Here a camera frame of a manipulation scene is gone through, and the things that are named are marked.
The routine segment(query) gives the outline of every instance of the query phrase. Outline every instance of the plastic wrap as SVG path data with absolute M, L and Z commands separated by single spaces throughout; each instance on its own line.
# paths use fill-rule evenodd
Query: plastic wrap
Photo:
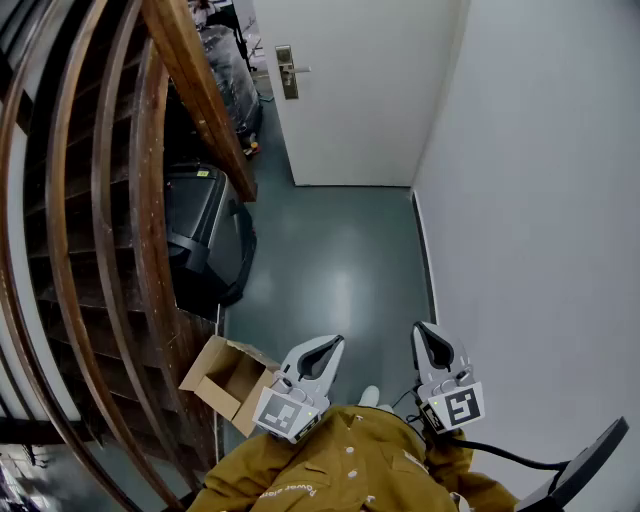
M 203 30 L 200 37 L 236 133 L 249 136 L 257 130 L 260 102 L 233 30 L 213 25 Z

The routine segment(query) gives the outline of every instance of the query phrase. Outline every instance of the white door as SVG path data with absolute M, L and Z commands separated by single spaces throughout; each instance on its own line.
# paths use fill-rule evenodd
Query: white door
M 296 185 L 410 186 L 459 0 L 254 0 Z M 275 47 L 290 45 L 298 99 Z

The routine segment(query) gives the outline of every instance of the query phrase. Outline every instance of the cardboard box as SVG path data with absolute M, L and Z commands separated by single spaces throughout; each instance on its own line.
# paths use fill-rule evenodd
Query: cardboard box
M 249 437 L 262 388 L 273 384 L 280 365 L 251 345 L 212 336 L 180 389 L 193 391 Z

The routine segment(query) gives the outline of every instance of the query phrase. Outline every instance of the mustard yellow jacket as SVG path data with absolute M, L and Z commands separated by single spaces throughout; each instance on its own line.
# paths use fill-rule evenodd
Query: mustard yellow jacket
M 435 437 L 425 452 L 393 414 L 333 407 L 297 445 L 265 434 L 236 448 L 207 474 L 189 512 L 455 512 L 450 493 L 476 512 L 513 510 L 502 485 L 469 472 L 471 450 Z

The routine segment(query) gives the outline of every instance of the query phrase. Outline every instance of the green floor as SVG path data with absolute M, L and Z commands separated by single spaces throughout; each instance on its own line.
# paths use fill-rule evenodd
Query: green floor
M 390 402 L 413 384 L 409 334 L 429 311 L 410 191 L 294 186 L 275 105 L 264 107 L 250 206 L 258 248 L 226 335 L 282 361 L 298 343 L 341 334 L 332 401 L 355 403 L 375 384 Z M 229 425 L 227 451 L 242 439 Z

